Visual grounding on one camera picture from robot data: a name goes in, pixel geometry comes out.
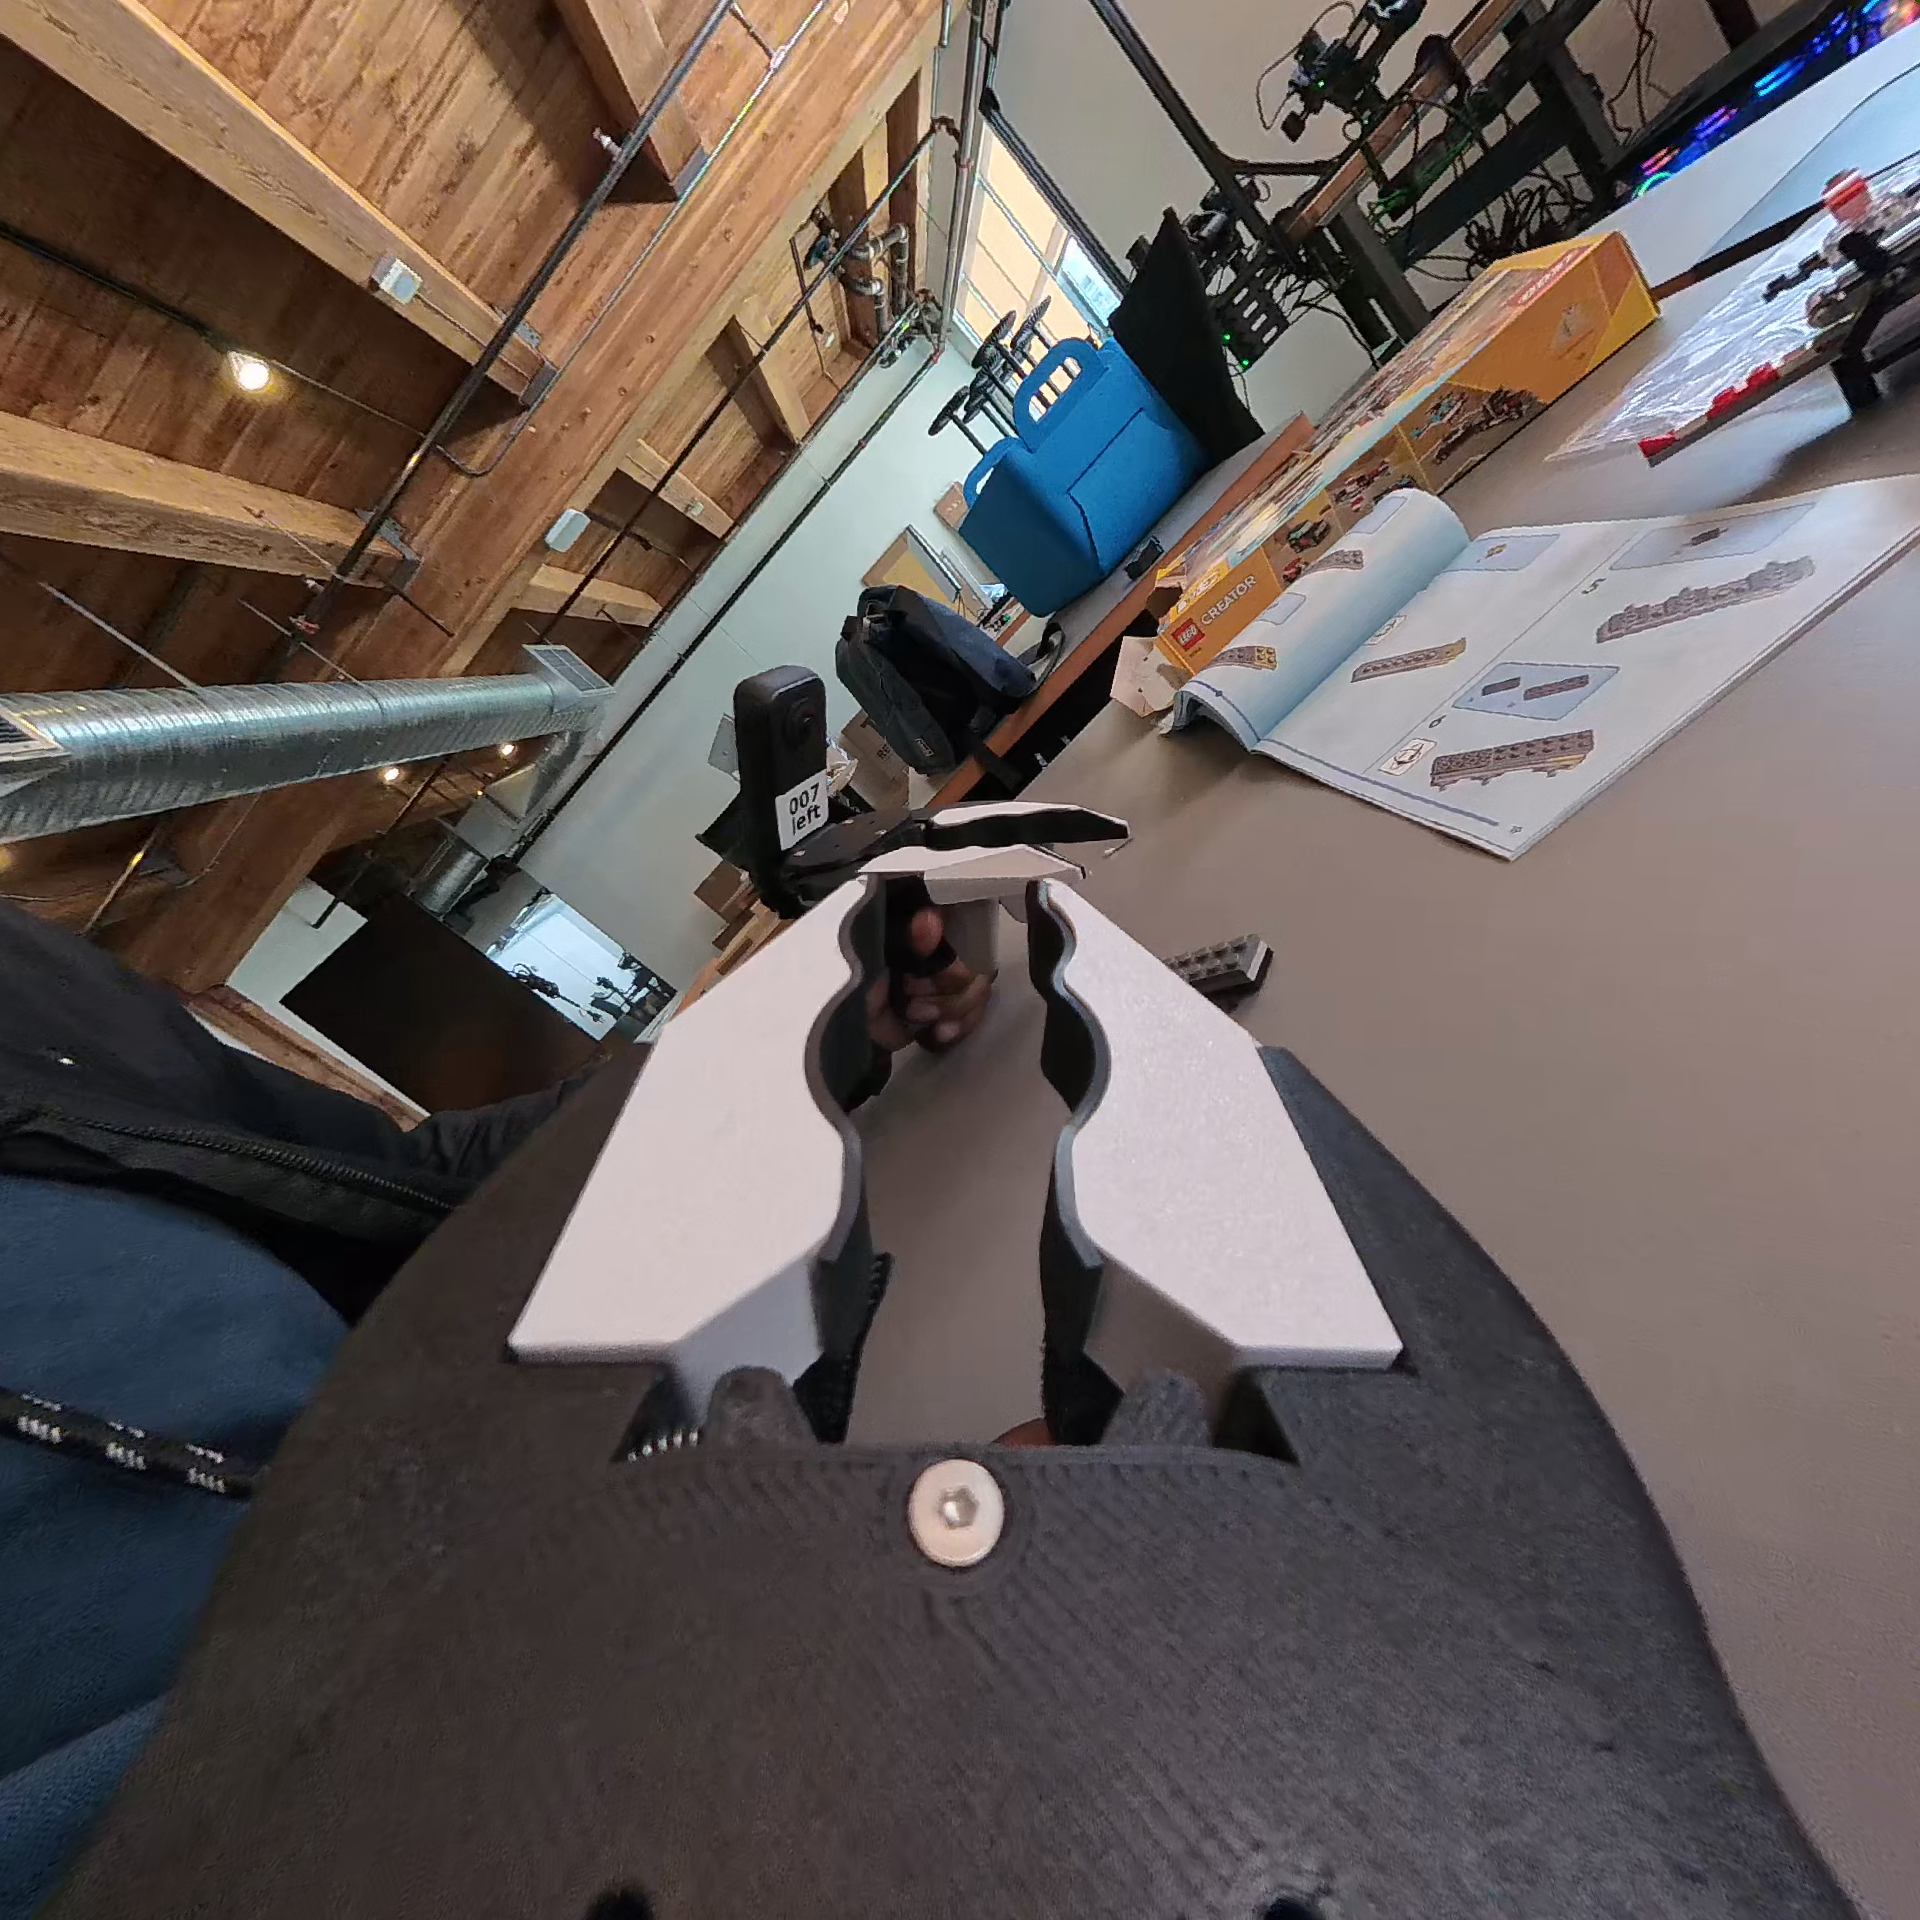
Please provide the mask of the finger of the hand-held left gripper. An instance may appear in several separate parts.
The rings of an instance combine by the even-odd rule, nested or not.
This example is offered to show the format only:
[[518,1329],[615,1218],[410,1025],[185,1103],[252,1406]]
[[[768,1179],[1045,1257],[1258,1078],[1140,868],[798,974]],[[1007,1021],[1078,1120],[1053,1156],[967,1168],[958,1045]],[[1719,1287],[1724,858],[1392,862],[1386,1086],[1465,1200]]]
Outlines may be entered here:
[[877,855],[877,875],[918,881],[934,903],[1023,898],[1033,881],[1082,879],[1088,868],[1033,842],[1007,847],[907,847]]
[[1127,842],[1129,822],[1085,805],[1030,801],[961,802],[926,813],[926,849],[1009,849],[1081,842]]

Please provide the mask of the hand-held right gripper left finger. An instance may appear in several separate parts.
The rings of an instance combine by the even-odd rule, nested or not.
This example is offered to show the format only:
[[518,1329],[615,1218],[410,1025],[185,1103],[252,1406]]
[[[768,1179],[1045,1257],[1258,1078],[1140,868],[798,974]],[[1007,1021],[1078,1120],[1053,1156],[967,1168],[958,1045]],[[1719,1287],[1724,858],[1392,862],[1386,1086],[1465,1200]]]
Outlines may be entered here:
[[855,877],[667,1025],[508,1336],[522,1364],[660,1364],[703,1409],[725,1375],[787,1380],[846,1431],[888,1261],[852,1110],[884,881]]

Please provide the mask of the dark grey brick plate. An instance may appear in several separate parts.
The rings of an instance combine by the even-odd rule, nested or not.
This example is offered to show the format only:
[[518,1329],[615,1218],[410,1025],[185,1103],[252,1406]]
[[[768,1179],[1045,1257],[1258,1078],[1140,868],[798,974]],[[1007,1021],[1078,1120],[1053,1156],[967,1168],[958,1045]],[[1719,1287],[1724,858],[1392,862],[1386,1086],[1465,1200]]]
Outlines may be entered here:
[[1235,942],[1193,947],[1169,956],[1165,963],[1197,994],[1210,1000],[1235,1002],[1261,991],[1273,963],[1273,947],[1258,935],[1245,935]]

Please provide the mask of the grey desk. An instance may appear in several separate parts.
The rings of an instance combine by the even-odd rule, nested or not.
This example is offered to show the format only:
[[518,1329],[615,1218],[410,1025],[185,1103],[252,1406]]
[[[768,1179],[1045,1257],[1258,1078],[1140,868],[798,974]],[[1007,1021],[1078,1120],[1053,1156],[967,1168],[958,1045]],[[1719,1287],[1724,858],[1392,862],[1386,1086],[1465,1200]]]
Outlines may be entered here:
[[1266,937],[1238,1010],[1520,1285],[1779,1784],[1917,1916],[1917,552],[1515,862],[1111,706],[1092,902]]

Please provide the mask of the black ceiling pipe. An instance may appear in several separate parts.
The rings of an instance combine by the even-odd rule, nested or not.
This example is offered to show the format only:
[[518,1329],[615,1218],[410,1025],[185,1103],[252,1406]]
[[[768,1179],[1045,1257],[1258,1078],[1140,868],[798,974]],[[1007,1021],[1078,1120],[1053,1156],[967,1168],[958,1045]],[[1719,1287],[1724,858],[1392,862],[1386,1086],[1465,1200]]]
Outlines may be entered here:
[[386,492],[369,511],[362,531],[354,537],[343,558],[333,562],[330,571],[310,592],[308,607],[305,612],[310,621],[320,621],[324,612],[330,612],[333,600],[340,596],[340,592],[354,583],[354,574],[372,549],[372,541],[384,531],[384,524],[393,517],[399,502],[420,477],[420,469],[429,462],[434,452],[442,448],[446,435],[462,423],[467,407],[472,407],[478,392],[489,382],[489,373],[504,359],[506,348],[516,343],[520,326],[530,317],[533,306],[556,279],[567,257],[579,249],[597,215],[604,211],[605,205],[610,205],[616,188],[626,183],[627,172],[641,157],[644,157],[647,148],[653,143],[660,119],[669,115],[669,107],[675,105],[684,81],[706,52],[706,47],[730,18],[730,11],[732,5],[716,3],[708,8],[704,22],[697,27],[695,36],[692,36],[692,39],[684,43],[684,51],[674,58],[664,67],[660,67],[658,85],[647,96],[647,100],[636,107],[626,138],[612,148],[605,172],[601,174],[587,198],[581,202],[579,211],[563,226],[563,232],[559,232],[559,237],[552,242],[533,274],[522,284],[516,301],[501,313],[500,323],[493,328],[493,335],[483,345],[483,352],[473,362],[472,372],[462,379],[462,382],[435,413],[419,446],[400,463],[396,477],[388,483]]

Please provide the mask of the black panel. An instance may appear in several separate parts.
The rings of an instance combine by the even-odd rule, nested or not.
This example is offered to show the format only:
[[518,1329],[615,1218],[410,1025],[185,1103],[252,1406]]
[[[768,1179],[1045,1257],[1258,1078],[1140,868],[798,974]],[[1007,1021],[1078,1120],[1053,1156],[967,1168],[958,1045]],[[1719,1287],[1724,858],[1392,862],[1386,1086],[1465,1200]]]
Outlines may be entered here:
[[1206,466],[1261,442],[1181,218],[1167,208],[1130,250],[1130,279],[1107,323],[1140,373],[1188,427]]

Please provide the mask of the black jacket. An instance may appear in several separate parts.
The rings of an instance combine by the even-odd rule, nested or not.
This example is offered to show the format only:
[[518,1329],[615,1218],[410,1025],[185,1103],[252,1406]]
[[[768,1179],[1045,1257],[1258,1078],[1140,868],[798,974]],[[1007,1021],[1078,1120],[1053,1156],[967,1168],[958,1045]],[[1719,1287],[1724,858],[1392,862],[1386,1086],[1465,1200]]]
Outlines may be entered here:
[[2,905],[5,1171],[212,1213],[350,1323],[594,1078],[400,1125],[226,1045],[77,933]]

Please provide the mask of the open building instruction booklet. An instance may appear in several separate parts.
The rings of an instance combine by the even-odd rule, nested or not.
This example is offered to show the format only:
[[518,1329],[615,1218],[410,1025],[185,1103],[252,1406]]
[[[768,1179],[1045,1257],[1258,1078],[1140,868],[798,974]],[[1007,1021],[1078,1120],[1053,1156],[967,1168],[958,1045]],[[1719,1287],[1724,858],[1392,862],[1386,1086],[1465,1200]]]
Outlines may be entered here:
[[1223,639],[1160,732],[1245,753],[1514,859],[1917,546],[1913,474],[1665,518],[1468,534],[1386,492],[1270,594],[1263,561],[1181,616]]

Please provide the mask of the blue hoodie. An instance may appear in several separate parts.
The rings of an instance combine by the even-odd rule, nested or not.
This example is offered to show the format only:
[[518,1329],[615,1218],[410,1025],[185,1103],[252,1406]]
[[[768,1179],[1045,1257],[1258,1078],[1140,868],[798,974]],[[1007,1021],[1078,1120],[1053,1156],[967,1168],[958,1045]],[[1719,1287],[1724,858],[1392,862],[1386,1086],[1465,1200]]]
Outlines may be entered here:
[[[275,1454],[343,1318],[213,1217],[10,1175],[5,1385],[210,1445]],[[155,1732],[242,1504],[8,1437],[2,1910],[31,1916]]]

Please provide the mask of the yellow brick set box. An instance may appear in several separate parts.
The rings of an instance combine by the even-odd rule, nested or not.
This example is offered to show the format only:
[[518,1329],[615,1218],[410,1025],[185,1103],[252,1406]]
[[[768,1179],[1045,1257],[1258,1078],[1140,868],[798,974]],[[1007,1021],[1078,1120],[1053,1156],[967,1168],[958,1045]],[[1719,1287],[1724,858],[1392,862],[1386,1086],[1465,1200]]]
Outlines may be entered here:
[[1657,317],[1618,230],[1479,274],[1323,424],[1284,429],[1278,469],[1160,562],[1158,632],[1122,639],[1114,700],[1143,716],[1165,710],[1386,492],[1444,494]]

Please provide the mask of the clear plastic bag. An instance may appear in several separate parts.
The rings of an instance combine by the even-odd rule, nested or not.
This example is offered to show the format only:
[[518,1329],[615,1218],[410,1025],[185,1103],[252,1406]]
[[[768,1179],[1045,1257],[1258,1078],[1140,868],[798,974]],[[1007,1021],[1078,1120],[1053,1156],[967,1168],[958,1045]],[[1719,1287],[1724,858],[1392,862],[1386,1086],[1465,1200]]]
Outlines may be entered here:
[[1657,362],[1644,370],[1608,412],[1576,430],[1549,458],[1581,462],[1618,446],[1686,446],[1723,420],[1736,420],[1789,387],[1823,372],[1863,315],[1840,308],[1812,323],[1808,303],[1763,301],[1713,308]]

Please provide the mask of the partly built brick model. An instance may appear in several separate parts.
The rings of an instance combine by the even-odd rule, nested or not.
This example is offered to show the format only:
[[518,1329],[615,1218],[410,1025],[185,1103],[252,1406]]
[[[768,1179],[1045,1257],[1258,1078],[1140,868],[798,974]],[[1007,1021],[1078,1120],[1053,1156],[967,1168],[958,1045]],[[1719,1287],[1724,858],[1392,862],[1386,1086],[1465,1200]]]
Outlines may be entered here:
[[[1785,299],[1806,301],[1812,323],[1826,323],[1828,315],[1840,308],[1854,308],[1863,315],[1844,340],[1836,361],[1794,387],[1831,376],[1853,413],[1874,407],[1884,397],[1886,373],[1917,354],[1919,184],[1913,157],[1874,176],[1858,169],[1834,176],[1822,192],[1819,211],[1769,252],[1763,252],[1757,264],[1713,308],[1753,308],[1763,301]],[[1691,445],[1665,446],[1658,462],[1651,459],[1657,451],[1654,442],[1636,448],[1647,463],[1663,463]]]

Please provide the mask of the lit computer case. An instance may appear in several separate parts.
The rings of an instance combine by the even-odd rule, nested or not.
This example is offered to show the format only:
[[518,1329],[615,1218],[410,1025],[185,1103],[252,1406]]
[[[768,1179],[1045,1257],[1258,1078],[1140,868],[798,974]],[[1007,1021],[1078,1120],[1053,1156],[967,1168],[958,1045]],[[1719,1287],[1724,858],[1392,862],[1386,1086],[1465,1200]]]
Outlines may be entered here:
[[1917,3],[1797,3],[1709,65],[1635,133],[1613,168],[1635,200],[1919,20]]

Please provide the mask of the dark wall screen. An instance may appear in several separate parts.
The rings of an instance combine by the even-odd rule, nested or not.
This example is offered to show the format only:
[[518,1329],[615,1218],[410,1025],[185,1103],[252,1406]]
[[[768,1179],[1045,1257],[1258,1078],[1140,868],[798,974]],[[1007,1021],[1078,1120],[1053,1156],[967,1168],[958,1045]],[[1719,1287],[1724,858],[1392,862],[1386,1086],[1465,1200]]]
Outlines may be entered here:
[[374,902],[284,1004],[432,1113],[552,1090],[607,1058],[601,1041],[405,898]]

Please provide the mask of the black white drawstring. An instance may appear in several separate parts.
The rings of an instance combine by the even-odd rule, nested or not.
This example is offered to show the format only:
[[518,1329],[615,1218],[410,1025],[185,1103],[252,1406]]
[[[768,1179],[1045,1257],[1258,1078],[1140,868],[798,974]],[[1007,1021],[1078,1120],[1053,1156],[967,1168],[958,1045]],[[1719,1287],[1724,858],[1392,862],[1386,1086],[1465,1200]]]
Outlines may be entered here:
[[86,1459],[124,1476],[203,1490],[220,1499],[254,1499],[262,1466],[210,1445],[175,1438],[2,1387],[5,1438],[43,1451]]

